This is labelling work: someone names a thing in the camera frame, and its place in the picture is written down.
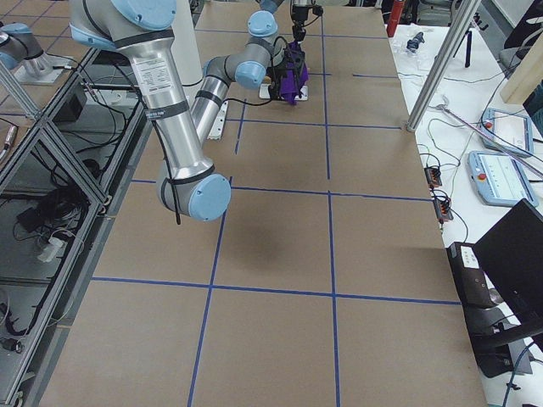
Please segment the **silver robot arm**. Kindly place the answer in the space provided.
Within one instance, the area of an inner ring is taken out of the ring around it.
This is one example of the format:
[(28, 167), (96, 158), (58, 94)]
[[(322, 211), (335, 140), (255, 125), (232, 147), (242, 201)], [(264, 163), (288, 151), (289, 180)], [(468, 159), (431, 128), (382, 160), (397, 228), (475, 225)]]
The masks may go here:
[[(258, 1), (261, 10), (274, 14), (283, 4), (283, 0)], [(313, 24), (323, 16), (323, 7), (316, 1), (292, 0), (289, 2), (289, 14), (292, 20), (292, 35), (296, 42), (303, 42), (306, 35), (306, 27)]]
[(212, 59), (190, 103), (171, 51), (177, 5), (174, 1), (72, 1), (73, 39), (128, 59), (147, 118), (164, 153), (157, 194), (176, 215), (212, 221), (223, 215), (231, 186), (203, 153), (229, 86), (259, 89), (275, 53), (279, 1), (262, 1), (248, 21), (249, 40), (240, 53)]

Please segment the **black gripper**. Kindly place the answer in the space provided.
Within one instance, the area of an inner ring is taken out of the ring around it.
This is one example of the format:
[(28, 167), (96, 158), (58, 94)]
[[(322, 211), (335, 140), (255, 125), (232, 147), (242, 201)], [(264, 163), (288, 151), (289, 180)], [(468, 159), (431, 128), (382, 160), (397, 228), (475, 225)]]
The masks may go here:
[(291, 85), (290, 70), (285, 64), (271, 67), (271, 99), (290, 101)]
[(290, 17), (293, 21), (292, 35), (296, 42), (302, 42), (305, 39), (304, 24), (308, 20), (311, 8), (306, 6), (292, 6)]

